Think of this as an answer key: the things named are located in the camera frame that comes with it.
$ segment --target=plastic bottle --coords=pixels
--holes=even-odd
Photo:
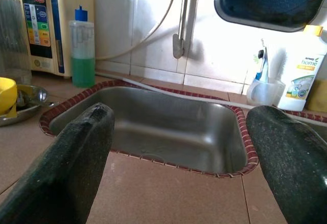
[[[75,20],[69,22],[71,30],[71,61],[73,85],[91,87],[95,84],[94,24],[87,22],[87,11],[82,6],[75,10]]]
[[[20,0],[0,0],[0,77],[31,84],[27,31]]]
[[[302,111],[319,67],[327,53],[321,26],[306,26],[303,34],[286,49],[279,74],[280,86],[274,101],[280,109]]]

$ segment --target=kitchen counter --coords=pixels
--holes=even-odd
[[[241,95],[131,77],[135,81],[245,102]],[[97,77],[101,82],[108,78]],[[81,92],[71,80],[34,73],[32,84],[62,102]],[[38,120],[0,127],[0,203],[30,164],[53,142]],[[87,223],[286,224],[260,166],[235,178],[214,178],[121,154],[109,153]]]

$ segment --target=red brown sink trim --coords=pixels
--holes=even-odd
[[[133,85],[133,84],[130,84],[128,82],[121,81],[121,80],[111,80],[111,81],[104,81],[104,82],[98,83],[98,84],[94,85],[93,87],[84,90],[83,92],[75,95],[74,97],[60,103],[58,106],[56,106],[56,107],[46,111],[45,113],[43,113],[40,120],[39,120],[39,126],[40,126],[41,130],[46,135],[54,137],[54,135],[50,131],[50,122],[55,117],[62,114],[63,112],[65,112],[69,108],[73,107],[75,104],[81,102],[82,100],[86,99],[87,97],[94,94],[95,92],[97,92],[97,91],[99,91],[99,90],[101,90],[103,88],[113,87],[113,86],[127,86],[127,87],[136,87],[136,88],[144,89],[142,87],[139,87],[139,86],[136,86],[136,85]],[[208,98],[208,99],[214,99],[214,100],[222,100],[222,99],[220,99],[218,97],[214,97],[214,96],[191,93],[191,92],[181,91],[181,90],[172,89],[172,88],[165,88],[165,87],[159,87],[159,86],[153,86],[153,87],[164,90],[164,91],[180,94],[180,95]],[[242,140],[243,140],[243,143],[244,143],[244,146],[245,146],[245,150],[247,152],[247,164],[246,164],[246,166],[242,170],[240,170],[240,171],[238,171],[236,173],[233,173],[233,174],[231,174],[231,173],[228,173],[228,174],[215,174],[215,173],[200,171],[200,170],[197,170],[197,169],[191,169],[191,168],[188,168],[188,167],[185,167],[185,166],[182,166],[182,165],[175,165],[175,164],[172,164],[172,163],[165,163],[165,162],[163,162],[161,160],[151,159],[151,158],[148,158],[146,156],[134,155],[134,154],[130,154],[130,153],[125,152],[125,151],[116,151],[116,150],[112,149],[111,152],[126,155],[126,156],[130,156],[132,158],[151,161],[151,162],[154,162],[154,163],[157,163],[157,164],[174,167],[174,168],[178,168],[178,169],[181,169],[181,170],[186,170],[186,171],[191,171],[191,172],[198,173],[198,174],[204,174],[204,175],[208,175],[208,176],[212,176],[212,177],[217,177],[217,178],[230,178],[230,177],[236,177],[236,176],[247,174],[247,173],[251,172],[258,165],[258,163],[259,163],[258,155],[256,154],[256,151],[255,151],[254,146],[252,144],[251,138],[250,138],[250,136],[249,136],[249,134],[247,132],[247,127],[246,127],[246,123],[245,123],[245,115],[243,113],[243,110],[240,109],[239,107],[235,107],[235,106],[227,106],[227,107],[229,107],[237,116],[239,128],[240,128],[241,135],[242,135]]]

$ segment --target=white detergent bottle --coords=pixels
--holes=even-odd
[[[313,81],[327,53],[321,39],[322,27],[305,27],[295,42],[287,47],[286,59],[279,72],[280,88],[274,105],[283,110],[302,111]]]

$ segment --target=yellow lid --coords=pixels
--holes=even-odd
[[[307,25],[305,29],[303,30],[306,34],[312,34],[315,36],[321,36],[322,34],[322,26],[313,26],[313,25]]]

